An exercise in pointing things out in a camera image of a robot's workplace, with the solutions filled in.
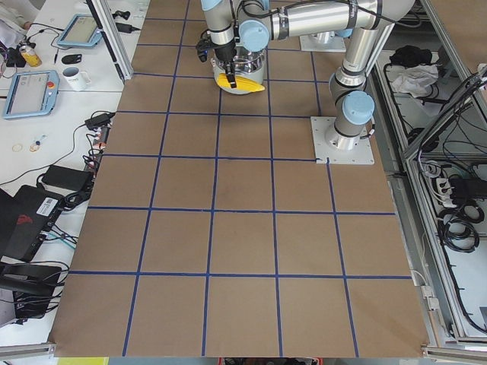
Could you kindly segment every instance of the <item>black cloth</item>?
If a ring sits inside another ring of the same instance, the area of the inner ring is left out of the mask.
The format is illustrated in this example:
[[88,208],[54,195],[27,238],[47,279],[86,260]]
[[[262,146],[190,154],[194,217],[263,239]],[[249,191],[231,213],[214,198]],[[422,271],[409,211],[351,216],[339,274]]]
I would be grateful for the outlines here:
[[393,65],[401,65],[406,68],[416,67],[419,65],[430,65],[433,55],[429,49],[420,49],[416,46],[404,46],[399,48],[396,53],[390,57]]

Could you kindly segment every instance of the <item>white cloth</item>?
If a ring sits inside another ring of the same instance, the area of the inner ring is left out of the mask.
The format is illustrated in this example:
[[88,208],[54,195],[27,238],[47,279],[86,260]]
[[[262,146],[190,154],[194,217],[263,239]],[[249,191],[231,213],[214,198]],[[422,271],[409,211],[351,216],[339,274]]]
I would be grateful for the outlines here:
[[426,97],[431,93],[430,85],[438,80],[438,67],[416,66],[407,68],[391,84],[395,93],[411,94],[413,97]]
[[0,40],[7,47],[15,47],[27,32],[23,29],[26,20],[15,9],[0,2]]

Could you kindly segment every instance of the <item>white desk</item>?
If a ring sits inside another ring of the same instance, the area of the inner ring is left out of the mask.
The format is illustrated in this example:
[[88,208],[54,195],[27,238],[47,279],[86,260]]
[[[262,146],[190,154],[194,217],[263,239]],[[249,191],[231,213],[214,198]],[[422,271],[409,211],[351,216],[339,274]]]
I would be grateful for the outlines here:
[[[131,15],[127,21],[118,17],[116,19],[117,22],[128,23],[134,27],[142,28],[144,18],[138,16],[140,13],[138,3],[139,2],[136,0],[109,0],[113,12],[117,10],[130,11]],[[36,22],[52,27],[65,28],[74,14],[90,14],[87,5],[80,4],[81,2],[79,0],[47,0],[37,15]],[[27,35],[30,36],[35,34],[43,28],[44,27],[40,25],[33,25],[29,29]],[[130,59],[134,56],[139,34],[139,31],[130,34],[120,34]],[[123,82],[120,80],[119,75],[116,72],[115,66],[113,65],[103,40],[92,49],[72,48],[68,50],[59,50],[57,62],[54,63],[56,48],[51,47],[50,43],[55,36],[56,34],[51,30],[33,36],[31,42],[37,44],[35,51],[43,63],[36,68],[26,65],[24,68],[19,68],[18,71],[56,70],[61,80],[59,89],[71,90],[71,87],[62,77],[62,70],[70,65],[63,65],[61,58],[73,53],[81,53],[83,55],[82,61],[74,66],[86,71],[92,80],[86,91],[121,92],[123,90]],[[12,75],[13,73],[14,68],[8,68],[5,72],[6,75]],[[9,79],[0,78],[0,94],[7,94],[10,83],[11,81]]]
[[[77,93],[61,91],[56,106],[49,116],[27,119],[0,119],[0,183],[13,179],[26,170],[48,165],[72,149],[72,133],[75,128],[89,118],[95,110],[116,110],[120,93]],[[88,152],[89,144],[85,134],[89,132],[81,128],[75,135],[75,151],[58,165],[82,170],[84,167],[81,156]],[[29,146],[35,138],[47,135],[37,152],[30,152]],[[21,143],[23,149],[13,152],[12,146]],[[2,186],[13,195],[23,185],[35,186],[36,178],[45,170],[28,173],[21,179]],[[87,203],[74,211],[61,214],[57,224],[70,234],[78,235],[83,222]],[[44,243],[33,261],[56,260],[71,263],[73,250],[63,243]],[[4,262],[13,262],[3,258]],[[29,319],[24,325],[7,325],[0,328],[0,346],[20,344],[39,344],[47,341],[56,311],[48,313],[42,319]]]

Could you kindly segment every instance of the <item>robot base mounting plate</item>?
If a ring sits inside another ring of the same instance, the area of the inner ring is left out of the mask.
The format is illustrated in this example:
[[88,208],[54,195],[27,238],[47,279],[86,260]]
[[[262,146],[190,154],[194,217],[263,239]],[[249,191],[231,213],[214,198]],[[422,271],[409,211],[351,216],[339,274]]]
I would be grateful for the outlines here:
[[327,163],[329,161],[329,163],[336,165],[373,165],[374,155],[372,154],[371,143],[368,138],[361,139],[351,151],[340,151],[326,143],[325,131],[335,122],[335,119],[334,117],[311,117],[314,155],[317,163]]

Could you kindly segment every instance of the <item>robotic arm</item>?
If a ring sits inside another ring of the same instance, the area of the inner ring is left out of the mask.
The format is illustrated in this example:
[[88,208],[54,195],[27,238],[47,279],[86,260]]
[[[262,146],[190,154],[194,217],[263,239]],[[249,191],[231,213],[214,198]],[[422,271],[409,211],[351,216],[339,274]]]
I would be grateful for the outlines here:
[[270,40],[353,29],[342,66],[330,80],[339,117],[326,137],[333,147],[350,150],[374,111],[374,101],[363,89],[376,40],[382,29],[404,17],[414,2],[303,0],[270,10],[269,0],[201,0],[208,32],[202,35],[196,48],[202,62],[206,61],[208,50],[214,49],[230,86],[236,88],[237,43],[251,52],[259,52]]

